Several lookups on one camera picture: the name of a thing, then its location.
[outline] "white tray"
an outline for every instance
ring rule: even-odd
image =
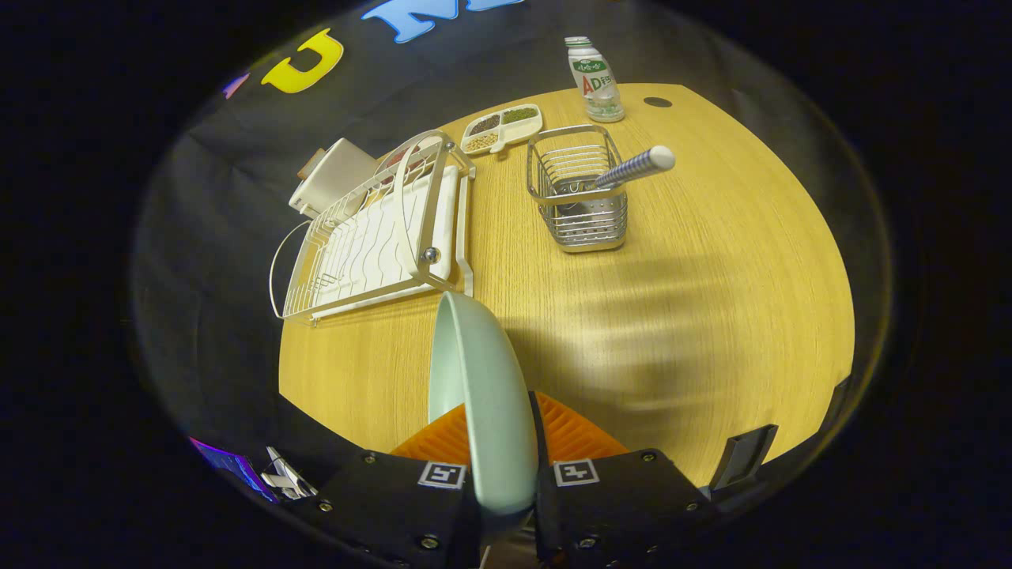
[[[516,123],[503,125],[503,115],[507,110],[518,110],[521,108],[533,108],[534,110],[537,111],[537,114],[531,116],[530,118],[524,118],[523,120],[517,120]],[[498,127],[489,129],[488,131],[482,131],[481,133],[478,133],[474,136],[468,135],[468,133],[471,132],[471,129],[475,125],[479,124],[482,120],[485,120],[490,116],[495,116],[496,114],[499,115]],[[502,110],[490,112],[484,116],[479,116],[478,118],[475,118],[468,125],[468,128],[463,130],[463,137],[460,139],[460,150],[462,150],[465,154],[482,154],[484,152],[491,152],[495,154],[496,152],[499,152],[500,150],[505,148],[506,145],[508,144],[523,142],[529,139],[530,137],[537,134],[537,132],[540,131],[541,127],[543,126],[544,126],[544,119],[541,117],[541,109],[538,108],[537,105],[533,103],[518,104],[516,106],[511,106],[509,108],[504,108]],[[491,146],[486,146],[483,148],[479,148],[477,150],[468,150],[468,143],[471,142],[472,139],[477,139],[479,137],[484,137],[485,135],[491,135],[493,133],[499,135],[499,139]]]

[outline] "wire dish rack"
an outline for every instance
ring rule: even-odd
[[[527,141],[527,190],[564,251],[613,249],[625,241],[628,199],[621,184],[590,184],[620,162],[608,131],[596,125],[553,129]]]
[[[447,164],[450,157],[455,164]],[[399,146],[371,178],[303,224],[309,229],[278,312],[274,263],[302,226],[281,241],[268,279],[274,314],[315,326],[331,314],[425,291],[451,291],[451,250],[463,292],[473,296],[465,238],[468,182],[475,174],[475,164],[441,131],[427,131]]]

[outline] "white bottle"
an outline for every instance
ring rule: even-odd
[[[583,94],[587,114],[598,123],[614,123],[625,116],[618,85],[604,56],[584,35],[566,38],[570,71],[577,90]]]

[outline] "striped spoon handle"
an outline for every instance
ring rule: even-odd
[[[670,170],[675,165],[675,154],[666,146],[654,148],[635,156],[604,172],[591,182],[589,189],[614,187],[637,178]]]

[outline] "wood grain surface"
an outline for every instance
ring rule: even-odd
[[[617,250],[565,253],[524,187],[526,144],[472,158],[475,298],[506,329],[529,389],[630,449],[667,453],[709,482],[729,436],[776,423],[767,460],[818,429],[849,373],[854,315],[815,202],[747,129],[679,85],[622,84],[605,125],[623,158],[670,147],[675,168],[626,184]],[[670,100],[655,107],[645,97]],[[576,89],[441,127],[459,140],[489,111],[536,103],[544,129],[591,123]],[[286,322],[282,396],[351,441],[388,452],[426,424],[436,293]]]

